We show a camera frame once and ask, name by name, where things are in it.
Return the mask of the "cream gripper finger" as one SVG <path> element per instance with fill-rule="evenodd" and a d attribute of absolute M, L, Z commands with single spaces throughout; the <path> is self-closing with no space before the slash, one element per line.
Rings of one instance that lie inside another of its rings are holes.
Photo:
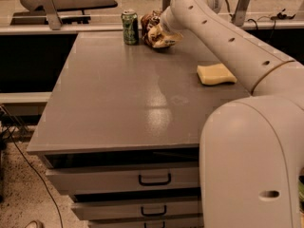
<path fill-rule="evenodd" d="M 164 42 L 166 44 L 176 44 L 182 40 L 183 36 L 180 33 L 166 34 L 164 36 Z"/>

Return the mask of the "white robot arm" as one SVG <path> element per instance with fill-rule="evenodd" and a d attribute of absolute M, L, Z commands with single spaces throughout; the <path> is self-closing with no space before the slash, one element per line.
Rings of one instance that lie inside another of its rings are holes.
<path fill-rule="evenodd" d="M 205 228 L 301 228 L 304 66 L 219 17 L 221 0 L 171 0 L 170 32 L 191 30 L 249 97 L 216 109 L 199 143 Z"/>

